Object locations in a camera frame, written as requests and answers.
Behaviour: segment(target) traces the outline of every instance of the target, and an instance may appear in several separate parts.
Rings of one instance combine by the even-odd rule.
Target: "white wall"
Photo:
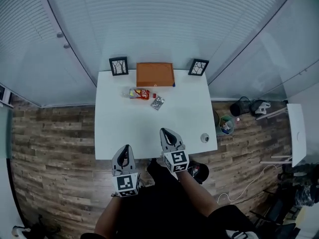
[[[13,200],[6,168],[8,113],[7,108],[0,108],[0,239],[10,239],[13,226],[23,227]]]
[[[319,0],[287,0],[256,38],[209,85],[211,97],[254,99],[288,81],[263,97],[283,100],[317,83],[318,12]],[[307,72],[289,80],[309,66]]]
[[[305,216],[298,228],[301,229],[297,239],[312,239],[319,231],[319,203],[309,207],[305,206]]]
[[[306,161],[319,162],[319,83],[288,98],[291,104],[301,104],[306,128]]]

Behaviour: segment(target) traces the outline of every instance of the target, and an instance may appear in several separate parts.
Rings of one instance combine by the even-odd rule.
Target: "black shirt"
[[[255,231],[253,224],[234,205],[215,210],[209,217],[197,212],[183,194],[159,187],[141,188],[126,197],[117,222],[116,238],[216,238],[227,239],[226,230]],[[81,239],[103,239],[83,234]]]

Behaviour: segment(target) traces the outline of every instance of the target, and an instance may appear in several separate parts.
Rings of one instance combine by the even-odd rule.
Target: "human arm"
[[[116,221],[119,216],[122,199],[120,197],[113,197],[101,216],[99,217],[94,233],[111,239],[116,233]]]
[[[191,203],[201,214],[208,217],[219,208],[212,195],[200,186],[186,170],[177,172],[176,175]]]

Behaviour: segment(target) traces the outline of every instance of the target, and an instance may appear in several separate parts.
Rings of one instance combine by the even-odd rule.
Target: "black chair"
[[[268,191],[264,192],[272,195],[272,203],[264,215],[260,215],[256,212],[250,211],[258,218],[254,225],[257,226],[260,220],[281,225],[287,213],[290,212],[290,209],[294,206],[294,199],[296,193],[295,188],[279,190],[277,193],[271,193]]]

